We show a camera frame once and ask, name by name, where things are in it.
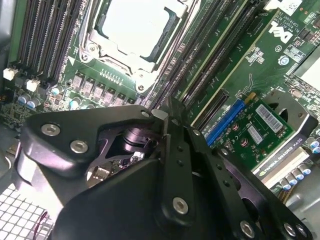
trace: blue pcie slot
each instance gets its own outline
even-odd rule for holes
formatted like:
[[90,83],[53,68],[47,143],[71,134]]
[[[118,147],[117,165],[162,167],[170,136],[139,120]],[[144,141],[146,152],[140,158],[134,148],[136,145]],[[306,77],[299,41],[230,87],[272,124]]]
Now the blue pcie slot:
[[220,136],[223,130],[231,123],[231,121],[237,116],[237,114],[245,107],[245,102],[238,99],[229,109],[229,111],[222,117],[217,123],[212,132],[206,138],[208,146],[211,146],[215,140]]

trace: metal mesh grille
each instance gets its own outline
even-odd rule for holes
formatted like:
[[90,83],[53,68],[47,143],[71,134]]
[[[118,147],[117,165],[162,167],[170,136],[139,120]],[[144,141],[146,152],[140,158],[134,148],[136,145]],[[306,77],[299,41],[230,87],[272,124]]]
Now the metal mesh grille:
[[[0,195],[0,240],[32,240],[34,229],[45,210],[22,197],[11,184]],[[36,240],[46,240],[54,223],[46,217]]]

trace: red wire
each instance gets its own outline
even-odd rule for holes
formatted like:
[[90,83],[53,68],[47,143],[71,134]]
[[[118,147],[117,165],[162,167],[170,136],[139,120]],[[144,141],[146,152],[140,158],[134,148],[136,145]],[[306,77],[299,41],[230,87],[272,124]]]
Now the red wire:
[[38,220],[38,223],[36,224],[35,228],[34,228],[34,234],[33,234],[33,238],[32,240],[37,240],[37,232],[39,230],[39,227],[40,227],[40,224],[41,222],[45,219],[45,217],[47,216],[48,212],[45,211],[40,217],[39,217],[39,220]]

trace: dell logo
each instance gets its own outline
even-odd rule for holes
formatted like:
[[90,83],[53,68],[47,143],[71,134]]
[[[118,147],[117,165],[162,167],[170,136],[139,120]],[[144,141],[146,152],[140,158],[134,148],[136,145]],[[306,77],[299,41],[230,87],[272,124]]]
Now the dell logo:
[[272,21],[272,27],[269,30],[269,33],[273,34],[276,38],[280,38],[281,42],[287,44],[289,40],[293,37],[293,34],[289,31],[285,31],[282,26],[278,26],[278,23]]

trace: black pcie slot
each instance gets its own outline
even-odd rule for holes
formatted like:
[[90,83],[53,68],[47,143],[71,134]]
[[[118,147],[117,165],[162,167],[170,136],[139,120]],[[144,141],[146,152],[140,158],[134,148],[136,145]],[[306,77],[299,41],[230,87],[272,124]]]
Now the black pcie slot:
[[156,97],[156,99],[153,101],[153,103],[150,105],[150,107],[149,107],[150,109],[155,108],[155,106],[157,106],[158,103],[163,100],[165,92],[168,91],[171,88],[171,86],[173,84],[171,79],[173,79],[174,75],[179,71],[179,68],[180,68],[181,64],[188,57],[188,53],[189,53],[190,49],[194,48],[194,45],[195,45],[195,43],[196,43],[196,41],[197,41],[197,39],[199,37],[199,34],[201,33],[201,31],[206,26],[206,23],[211,18],[212,14],[216,11],[217,6],[218,6],[218,4],[220,2],[221,2],[220,0],[213,0],[212,3],[210,4],[210,6],[208,7],[208,10],[205,12],[205,14],[203,15],[202,20],[198,24],[198,28],[194,31],[192,37],[185,44],[183,52],[177,58],[177,60],[175,61],[175,65],[172,67],[171,71],[166,76],[167,81],[162,86],[161,90],[159,91],[161,94],[159,94]]
[[161,97],[159,99],[159,105],[162,105],[164,100],[167,97],[171,96],[176,90],[179,88],[181,80],[190,69],[190,65],[194,62],[196,56],[201,51],[202,47],[205,45],[209,36],[212,34],[214,30],[216,30],[218,24],[226,14],[228,7],[233,2],[233,0],[225,0],[221,1],[213,14],[210,16],[210,19],[204,24],[204,28],[202,29],[201,33],[198,35],[201,41],[196,43],[195,46],[188,49],[186,52],[186,57],[181,60],[182,64],[178,67],[177,71],[175,72],[174,76],[172,76],[171,82],[169,87],[162,92]]
[[207,64],[205,71],[203,71],[201,76],[194,81],[192,87],[188,91],[188,94],[184,97],[183,103],[187,108],[190,108],[196,98],[206,90],[208,84],[217,73],[219,66],[237,44],[241,35],[245,33],[257,12],[258,7],[256,5],[251,5],[250,7],[247,7],[240,15],[239,19],[235,21],[234,26],[230,28],[230,33],[226,35],[227,39],[221,41],[221,46],[214,53],[213,58]]
[[28,59],[28,50],[31,43],[33,27],[37,17],[37,6],[40,0],[28,0],[22,29],[22,35],[19,46],[18,60],[26,64]]
[[76,24],[77,17],[79,16],[82,0],[73,1],[72,3],[73,4],[70,8],[70,13],[67,21],[68,25],[65,25],[65,28],[67,29],[67,31],[65,32],[65,35],[62,38],[63,45],[61,46],[61,48],[59,48],[61,49],[61,51],[59,51],[58,58],[54,62],[55,64],[53,65],[53,68],[52,68],[52,73],[53,73],[52,77],[55,80],[59,79],[59,74],[64,64],[65,56],[70,47],[71,38],[74,32],[74,26]]
[[204,128],[208,125],[210,120],[217,114],[217,112],[221,109],[221,107],[228,100],[229,95],[227,91],[220,89],[214,99],[210,102],[210,104],[205,108],[202,114],[199,116],[197,121],[193,124],[193,126],[199,131],[203,131]]
[[46,76],[49,76],[49,70],[51,66],[51,60],[54,56],[55,50],[56,50],[56,43],[59,40],[59,33],[60,33],[60,27],[63,24],[64,20],[64,15],[67,10],[68,2],[65,0],[62,0],[58,2],[56,6],[56,17],[54,17],[55,22],[52,22],[52,25],[50,27],[49,34],[48,36],[50,37],[50,41],[48,44],[45,46],[47,48],[47,51],[44,56],[47,56],[43,61],[41,61],[40,69],[43,69],[43,74]]
[[34,70],[38,69],[38,60],[42,50],[42,43],[44,42],[46,36],[46,24],[44,23],[49,21],[52,4],[53,0],[42,0],[40,6],[38,20],[35,25],[31,54],[29,53],[28,61]]

